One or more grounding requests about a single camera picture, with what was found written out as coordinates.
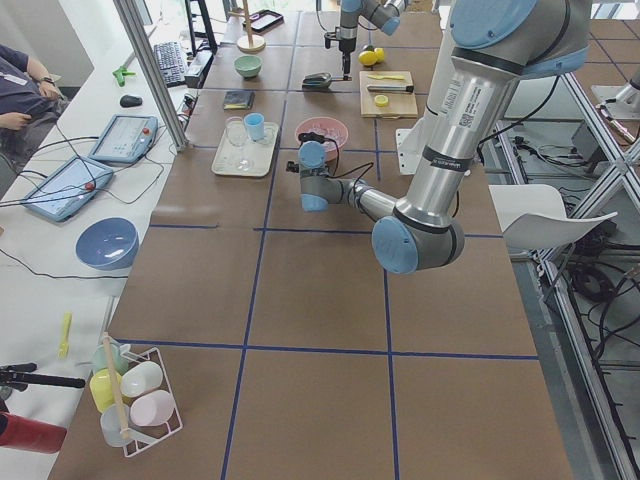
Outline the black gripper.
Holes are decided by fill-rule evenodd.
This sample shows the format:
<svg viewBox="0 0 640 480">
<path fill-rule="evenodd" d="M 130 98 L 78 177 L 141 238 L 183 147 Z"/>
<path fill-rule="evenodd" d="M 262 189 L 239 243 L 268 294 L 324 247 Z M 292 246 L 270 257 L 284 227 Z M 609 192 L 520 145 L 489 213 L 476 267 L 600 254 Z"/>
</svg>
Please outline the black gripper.
<svg viewBox="0 0 640 480">
<path fill-rule="evenodd" d="M 325 143 L 325 136 L 316 132 L 301 132 L 298 134 L 298 140 L 301 144 L 307 142 Z"/>
<path fill-rule="evenodd" d="M 338 41 L 338 49 L 342 54 L 342 74 L 349 75 L 351 73 L 351 58 L 355 51 L 356 39 L 340 39 Z"/>
</svg>

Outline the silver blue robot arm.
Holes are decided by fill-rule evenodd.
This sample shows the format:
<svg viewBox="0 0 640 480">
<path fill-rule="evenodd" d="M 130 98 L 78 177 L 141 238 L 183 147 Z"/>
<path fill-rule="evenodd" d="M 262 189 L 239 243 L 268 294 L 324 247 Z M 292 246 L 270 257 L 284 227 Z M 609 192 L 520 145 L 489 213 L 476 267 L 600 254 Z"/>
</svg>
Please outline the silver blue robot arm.
<svg viewBox="0 0 640 480">
<path fill-rule="evenodd" d="M 344 0 L 341 2 L 339 25 L 324 33 L 325 48 L 332 42 L 342 53 L 342 77 L 350 78 L 351 55 L 356 48 L 359 19 L 364 18 L 383 33 L 391 36 L 400 24 L 400 15 L 411 5 L 411 0 Z"/>
<path fill-rule="evenodd" d="M 455 261 L 464 232 L 449 207 L 481 141 L 522 79 L 577 70 L 587 58 L 589 1 L 456 1 L 448 18 L 451 48 L 440 55 L 452 74 L 408 192 L 396 199 L 362 180 L 338 179 L 322 145 L 298 150 L 306 212 L 348 204 L 374 220 L 378 262 L 396 274 Z"/>
</svg>

